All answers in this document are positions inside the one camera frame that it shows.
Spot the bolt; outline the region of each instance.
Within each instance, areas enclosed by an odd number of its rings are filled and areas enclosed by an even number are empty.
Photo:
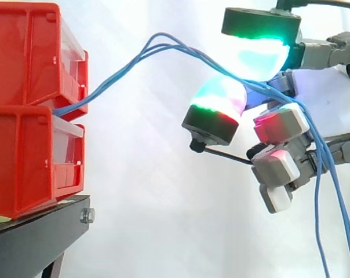
[[[81,210],[80,222],[84,224],[94,223],[95,220],[95,209],[93,208],[84,208]]]

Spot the cylindrical sensor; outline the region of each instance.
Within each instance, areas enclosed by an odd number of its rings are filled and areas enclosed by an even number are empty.
[[[182,127],[199,142],[229,145],[246,101],[246,89],[238,81],[223,75],[211,78],[193,98]]]

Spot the led light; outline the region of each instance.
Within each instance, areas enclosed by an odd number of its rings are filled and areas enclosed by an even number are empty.
[[[221,75],[209,79],[197,92],[192,105],[218,111],[239,122],[245,110],[247,93],[238,81]]]
[[[228,36],[225,67],[242,79],[268,81],[283,67],[290,47],[280,39],[246,39]]]

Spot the wire bundle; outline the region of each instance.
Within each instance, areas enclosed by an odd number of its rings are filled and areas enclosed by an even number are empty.
[[[150,46],[152,41],[159,36],[164,36],[166,38],[169,38],[170,40],[172,40],[176,44],[172,45],[169,43],[159,43],[159,44],[156,44],[154,46]],[[195,58],[198,58],[201,61],[203,61],[204,63],[206,63],[208,66],[212,67],[214,70],[216,70],[216,71],[218,71],[226,76],[229,76],[229,77],[235,79],[236,81],[244,84],[246,87],[249,87],[252,90],[254,90],[258,93],[261,93],[265,96],[273,98],[274,100],[277,100],[283,104],[295,102],[304,111],[305,116],[307,118],[307,121],[308,121],[310,128],[311,128],[311,134],[312,134],[314,141],[315,141],[315,144],[316,144],[316,154],[318,157],[318,169],[317,169],[317,179],[316,179],[316,188],[315,188],[316,240],[317,240],[320,256],[322,258],[323,267],[325,269],[326,277],[330,277],[329,270],[328,270],[327,263],[326,263],[326,259],[325,259],[325,254],[324,254],[323,247],[322,247],[322,244],[320,241],[320,233],[319,233],[319,185],[320,185],[320,176],[322,174],[322,169],[323,169],[323,163],[325,163],[325,165],[329,169],[331,177],[332,177],[333,182],[334,182],[334,186],[335,186],[335,190],[336,190],[336,194],[337,194],[337,199],[338,199],[338,203],[339,203],[340,210],[341,210],[342,220],[344,222],[344,228],[345,228],[345,234],[347,237],[349,253],[350,253],[350,219],[349,219],[349,215],[348,215],[348,212],[347,212],[347,209],[346,209],[343,197],[342,197],[340,183],[338,181],[336,167],[335,167],[335,163],[334,163],[333,157],[331,155],[331,152],[330,152],[325,140],[318,132],[318,130],[317,130],[317,128],[316,128],[316,126],[315,126],[315,124],[310,116],[309,111],[307,110],[307,108],[305,107],[305,105],[303,103],[301,103],[293,98],[290,98],[288,96],[285,96],[283,93],[281,93],[280,91],[276,90],[273,87],[270,87],[267,84],[264,84],[261,82],[247,81],[247,80],[240,79],[237,76],[235,76],[233,73],[227,71],[225,68],[223,68],[221,65],[216,63],[208,55],[204,54],[200,50],[187,46],[182,41],[178,40],[177,38],[175,38],[167,33],[157,33],[157,34],[153,35],[152,37],[150,37],[150,39],[145,44],[145,46],[143,47],[141,52],[132,61],[130,61],[123,68],[121,68],[118,72],[116,72],[115,74],[113,74],[112,76],[107,78],[92,94],[90,94],[89,96],[87,96],[86,98],[84,98],[83,100],[81,100],[80,102],[78,102],[76,104],[72,104],[72,105],[69,105],[69,106],[66,106],[63,108],[55,109],[54,114],[56,116],[63,116],[65,114],[70,113],[71,111],[74,111],[74,110],[78,109],[79,107],[91,102],[92,100],[97,98],[99,95],[101,95],[104,91],[106,91],[111,85],[113,85],[115,82],[120,80],[120,78],[122,78],[124,75],[126,75],[137,63],[139,63],[140,61],[143,61],[144,59],[146,59],[146,58],[148,58],[156,53],[159,53],[159,52],[162,52],[165,50],[169,50],[169,49],[175,49],[175,50],[181,51],[185,54],[188,54],[190,56],[193,56]]]

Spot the gray plastic part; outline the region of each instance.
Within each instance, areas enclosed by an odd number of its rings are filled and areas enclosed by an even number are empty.
[[[301,67],[309,70],[322,70],[328,68],[331,53],[336,46],[333,43],[305,42],[305,52],[302,57]]]
[[[279,187],[290,183],[291,177],[282,161],[272,154],[280,148],[263,150],[252,159],[252,171],[256,179],[267,187]]]
[[[303,40],[305,52],[301,67],[322,70],[335,65],[350,64],[350,32],[343,32],[327,41]]]
[[[254,121],[258,137],[267,144],[278,145],[289,142],[306,131],[303,130],[294,111],[290,109],[277,109],[269,117],[261,115]]]
[[[336,165],[350,163],[350,139],[333,141],[328,145]]]
[[[280,196],[275,196],[274,194],[269,193],[268,188],[265,184],[260,184],[259,191],[268,211],[272,214],[278,213],[281,211],[275,206],[275,203],[277,202],[277,200],[275,200],[276,198],[283,198],[282,195],[286,194],[286,196],[284,196],[286,198],[286,203],[292,202],[292,198],[293,198],[292,193],[290,189],[285,186],[282,187],[282,191],[285,191],[285,192],[280,192],[281,193]]]
[[[276,88],[282,93],[290,92],[290,96],[295,96],[295,87],[292,80],[292,72],[286,71],[281,73],[276,78],[267,82],[268,85]]]

